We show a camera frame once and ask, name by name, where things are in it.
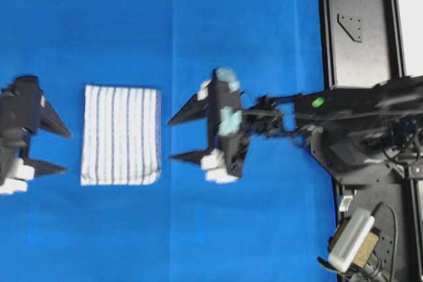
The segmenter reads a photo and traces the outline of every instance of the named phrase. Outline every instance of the bracket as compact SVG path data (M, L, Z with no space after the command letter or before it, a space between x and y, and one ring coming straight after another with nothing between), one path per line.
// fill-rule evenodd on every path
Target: bracket
M363 42L363 18L338 13L338 22L355 42Z

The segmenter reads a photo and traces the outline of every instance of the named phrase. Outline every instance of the blue stripe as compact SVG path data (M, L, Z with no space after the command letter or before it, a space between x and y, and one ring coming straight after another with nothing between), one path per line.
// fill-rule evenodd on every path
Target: blue stripe
M96 98L96 127L95 127L95 135L96 135L96 145L95 145L95 184L98 184L98 151L100 149L100 129L98 125L100 123L100 92L101 87L98 88L97 98Z
M145 90L143 89L142 94L141 94L141 163L142 163L142 173L141 173L141 177L143 178L143 183L144 183L144 168L145 168L145 164L144 164L144 92Z
M157 160L157 177L161 173L161 92L156 93L156 127L155 127L155 141L156 141L156 160Z
M89 144L88 144L88 158L87 158L87 168L88 168L88 174L91 174L91 157L93 155L93 133L91 133L91 126L93 125L93 100L94 100L94 87L90 86L90 114L89 114L89 130L88 130L88 136L89 136Z
M105 134L104 134L104 155L103 155L103 160L102 160L102 164L103 164L103 166L104 166L104 174L103 174L103 180L106 182L106 184L107 184L107 167L108 167L108 164L107 164L107 162L108 162L108 157L107 157L107 154L108 154L108 151L107 151L107 148L108 148L108 143L107 143L107 136L108 136L108 130L107 130L107 110L108 110L108 107L107 107L107 94L108 94L108 92L110 91L110 89L109 88L105 88L104 89L104 102L101 104L101 106L104 108L104 129L106 130L105 131Z
M130 97L131 89L128 89L126 100L126 180L130 182L131 165L130 165Z
M119 113L119 153L120 153L120 155L123 155L123 150L124 150L124 140L123 140L123 136L122 136L122 102L123 102L123 100L124 100L124 89L123 88L121 88L120 89L120 99L119 99L119 108L120 108L120 113ZM123 175L123 173L122 173L122 171L123 171L123 169L122 169L122 159L121 160L119 160L119 181L122 181L122 175Z
M116 87L113 88L113 93L112 93L112 184L114 183L114 97L116 95Z
M152 113L154 111L153 107L151 107L151 103L153 102L153 92L149 91L150 93L150 103L149 103L149 125L151 125L152 119L153 119L153 114ZM156 142L156 140L151 140L151 138L154 137L153 135L150 135L150 129L148 131L148 138L149 138L149 152L150 152L150 169L149 169L149 175L154 173L154 166L153 166L153 147L151 146L152 142Z
M135 92L135 106L138 104L138 91ZM138 178L138 138L134 134L134 149L135 149L135 176Z

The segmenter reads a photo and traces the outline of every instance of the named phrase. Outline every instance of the striped towel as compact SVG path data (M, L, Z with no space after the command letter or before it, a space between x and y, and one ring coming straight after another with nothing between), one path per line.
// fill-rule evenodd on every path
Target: striped towel
M161 173L161 93L85 88L81 185L148 185Z

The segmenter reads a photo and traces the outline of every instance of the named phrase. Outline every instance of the green light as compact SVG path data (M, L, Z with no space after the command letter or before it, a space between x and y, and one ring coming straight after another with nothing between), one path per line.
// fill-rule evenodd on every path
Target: green light
M311 105L314 108L318 108L322 106L325 103L325 99L323 97L318 97L318 99L314 99L314 101L311 103Z

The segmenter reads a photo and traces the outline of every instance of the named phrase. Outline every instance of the blue cloth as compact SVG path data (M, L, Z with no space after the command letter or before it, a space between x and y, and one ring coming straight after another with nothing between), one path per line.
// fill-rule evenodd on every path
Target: blue cloth
M329 281L329 175L288 140L254 137L240 182L167 157L206 143L166 122L220 65L251 94L323 88L317 0L0 0L0 83L36 74L74 134L31 155L69 167L0 197L2 281ZM79 184L86 84L163 92L152 186ZM199 140L191 136L199 135Z

